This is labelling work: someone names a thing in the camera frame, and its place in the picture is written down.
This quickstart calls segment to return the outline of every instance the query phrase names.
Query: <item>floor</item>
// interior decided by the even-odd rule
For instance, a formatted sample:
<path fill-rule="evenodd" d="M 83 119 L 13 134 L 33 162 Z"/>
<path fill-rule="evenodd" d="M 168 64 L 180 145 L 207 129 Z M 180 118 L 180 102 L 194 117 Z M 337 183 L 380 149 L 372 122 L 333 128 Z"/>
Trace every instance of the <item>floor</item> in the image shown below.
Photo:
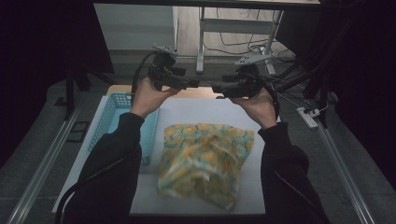
<path fill-rule="evenodd" d="M 250 14 L 246 10 L 222 9 L 221 17 L 231 15 L 244 19 L 245 17 L 255 19 L 257 10 L 251 10 Z M 196 75 L 194 72 L 198 31 L 198 8 L 179 9 L 179 33 L 178 51 L 180 57 L 178 64 L 188 69 L 186 76 L 194 77 L 206 81 L 220 81 L 220 75 L 232 74 L 235 67 L 232 65 L 239 56 L 230 56 L 218 51 L 207 50 L 205 55 L 205 72 L 203 75 Z M 208 9 L 206 15 L 216 17 L 215 9 Z M 271 11 L 260 12 L 260 19 L 271 19 Z M 246 42 L 250 35 L 228 35 L 225 34 L 226 43 Z M 265 36 L 253 36 L 252 40 L 264 39 Z M 207 34 L 205 44 L 210 48 L 229 50 L 232 52 L 243 52 L 248 49 L 248 44 L 240 46 L 223 46 L 219 34 Z M 280 44 L 274 48 L 274 53 L 284 50 Z M 288 58 L 293 56 L 292 52 L 287 52 Z M 120 84 L 130 84 L 132 74 L 138 66 L 143 55 L 130 53 L 112 53 L 115 75 L 111 77 Z M 276 72 L 283 73 L 289 63 L 275 64 Z M 264 74 L 264 66 L 259 65 L 261 73 Z M 300 74 L 296 69 L 292 76 Z M 91 90 L 88 92 L 77 92 L 78 97 L 85 95 L 85 104 L 82 105 L 81 112 L 78 114 L 77 121 L 92 121 L 96 108 L 101 97 L 106 94 L 108 84 L 94 76 L 89 76 L 92 83 Z M 327 108 L 327 121 L 329 131 L 332 133 L 335 144 L 338 146 L 347 168 L 353 176 L 364 201 L 366 201 L 375 222 L 364 222 L 356 215 L 355 208 L 348 193 L 340 181 L 339 175 L 334 169 L 329 154 L 323 145 L 323 141 L 318 131 L 309 130 L 300 116 L 296 113 L 296 107 L 311 106 L 315 104 L 315 99 L 308 105 L 302 98 L 301 91 L 306 83 L 295 86 L 279 97 L 281 104 L 281 118 L 289 123 L 290 138 L 293 144 L 301 147 L 311 161 L 309 178 L 323 203 L 326 213 L 334 224 L 358 224 L 358 223 L 396 223 L 396 192 L 382 176 L 368 153 L 361 146 L 355 136 L 340 121 L 334 112 L 334 104 Z M 0 170 L 0 223 L 6 223 L 12 210 L 19 201 L 27 184 L 29 183 L 35 168 L 40 163 L 47 149 L 50 147 L 52 139 L 56 137 L 57 131 L 63 125 L 64 107 L 55 106 L 59 97 L 64 97 L 64 82 L 57 83 L 49 88 L 48 101 L 37 118 L 31 131 L 25 136 L 14 155 L 7 164 Z M 59 192 L 64 184 L 70 168 L 73 165 L 81 143 L 64 143 L 61 153 L 54 162 L 44 185 L 38 192 L 35 202 L 32 204 L 30 212 L 26 215 L 24 223 L 53 223 L 51 209 L 59 196 Z M 204 218 L 200 218 L 196 223 L 208 223 Z"/>

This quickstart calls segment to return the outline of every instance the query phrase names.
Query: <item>white board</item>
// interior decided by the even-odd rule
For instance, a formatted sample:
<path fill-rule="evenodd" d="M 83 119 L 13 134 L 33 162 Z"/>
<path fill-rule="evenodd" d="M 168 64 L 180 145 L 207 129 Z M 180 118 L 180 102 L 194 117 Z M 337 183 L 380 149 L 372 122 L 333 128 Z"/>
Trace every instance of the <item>white board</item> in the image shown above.
<path fill-rule="evenodd" d="M 85 148 L 91 142 L 98 119 L 107 97 L 99 104 L 86 139 L 73 164 L 69 177 L 61 191 L 61 197 L 78 180 L 79 173 L 88 157 Z M 189 199 L 161 198 L 157 193 L 159 161 L 163 151 L 163 130 L 176 123 L 212 123 L 228 124 L 234 127 L 255 132 L 253 148 L 240 171 L 240 188 L 235 205 L 224 210 L 197 197 Z M 169 98 L 160 108 L 155 143 L 148 166 L 141 166 L 137 182 L 136 194 L 131 207 L 131 215 L 256 215 L 264 214 L 265 206 L 262 197 L 260 167 L 264 142 L 257 134 L 260 126 L 248 117 L 245 111 L 225 99 L 186 99 Z"/>

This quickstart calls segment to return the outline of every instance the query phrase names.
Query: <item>white wall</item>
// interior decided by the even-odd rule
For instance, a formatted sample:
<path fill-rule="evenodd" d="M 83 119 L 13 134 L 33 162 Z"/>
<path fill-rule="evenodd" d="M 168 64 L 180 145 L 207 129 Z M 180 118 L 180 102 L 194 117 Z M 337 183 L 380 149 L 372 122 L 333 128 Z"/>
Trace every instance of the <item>white wall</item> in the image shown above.
<path fill-rule="evenodd" d="M 108 49 L 152 49 L 153 44 L 176 48 L 176 7 L 94 6 Z"/>

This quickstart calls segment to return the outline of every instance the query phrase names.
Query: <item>floral pattern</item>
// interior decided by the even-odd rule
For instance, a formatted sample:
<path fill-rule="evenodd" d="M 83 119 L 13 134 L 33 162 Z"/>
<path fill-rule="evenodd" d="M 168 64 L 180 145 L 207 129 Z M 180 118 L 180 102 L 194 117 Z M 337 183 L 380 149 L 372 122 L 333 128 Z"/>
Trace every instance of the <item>floral pattern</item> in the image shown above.
<path fill-rule="evenodd" d="M 175 124 L 164 130 L 157 189 L 162 196 L 193 193 L 229 209 L 237 198 L 239 171 L 254 132 L 226 124 Z"/>

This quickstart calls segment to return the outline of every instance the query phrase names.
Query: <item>metal frame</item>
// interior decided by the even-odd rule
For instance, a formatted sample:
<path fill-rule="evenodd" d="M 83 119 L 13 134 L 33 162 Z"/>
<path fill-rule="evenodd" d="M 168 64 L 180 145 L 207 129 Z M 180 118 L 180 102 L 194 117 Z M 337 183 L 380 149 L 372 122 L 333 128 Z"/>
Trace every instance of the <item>metal frame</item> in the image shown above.
<path fill-rule="evenodd" d="M 46 181 L 47 176 L 50 173 L 52 165 L 53 163 L 55 163 L 55 160 L 62 149 L 62 146 L 64 145 L 64 141 L 66 140 L 66 137 L 69 134 L 73 123 L 75 122 L 79 114 L 81 106 L 83 105 L 83 103 L 85 103 L 84 101 L 87 94 L 88 93 L 83 92 L 80 94 L 81 96 L 77 98 L 77 108 L 71 114 L 70 119 L 64 122 L 61 130 L 58 132 L 55 139 L 49 146 L 47 153 L 44 155 L 43 160 L 38 165 L 37 169 L 35 170 L 35 174 L 33 175 L 25 191 L 20 197 L 20 200 L 12 211 L 11 216 L 7 221 L 7 224 L 23 223 L 29 215 L 30 209 L 34 204 L 39 191 L 43 187 L 44 182 Z"/>
<path fill-rule="evenodd" d="M 328 129 L 325 129 L 321 123 L 318 124 L 318 130 L 323 143 L 329 152 L 329 156 L 332 159 L 335 170 L 340 176 L 341 182 L 344 184 L 346 193 L 350 196 L 350 200 L 356 210 L 361 223 L 363 224 L 375 224 L 374 218 L 371 215 L 370 209 L 367 206 L 366 201 L 364 201 L 361 191 L 356 185 L 352 178 L 347 166 L 336 146 L 332 140 L 332 135 Z"/>
<path fill-rule="evenodd" d="M 273 21 L 240 21 L 240 20 L 224 20 L 224 19 L 205 19 L 205 8 L 202 7 L 200 18 L 199 44 L 197 52 L 196 73 L 204 72 L 204 33 L 219 32 L 233 34 L 256 34 L 269 35 L 268 43 L 262 51 L 263 55 L 270 55 L 271 46 L 274 42 L 277 28 L 280 23 L 283 11 L 276 11 Z M 270 60 L 265 61 L 267 70 L 270 75 L 275 74 L 275 69 Z"/>

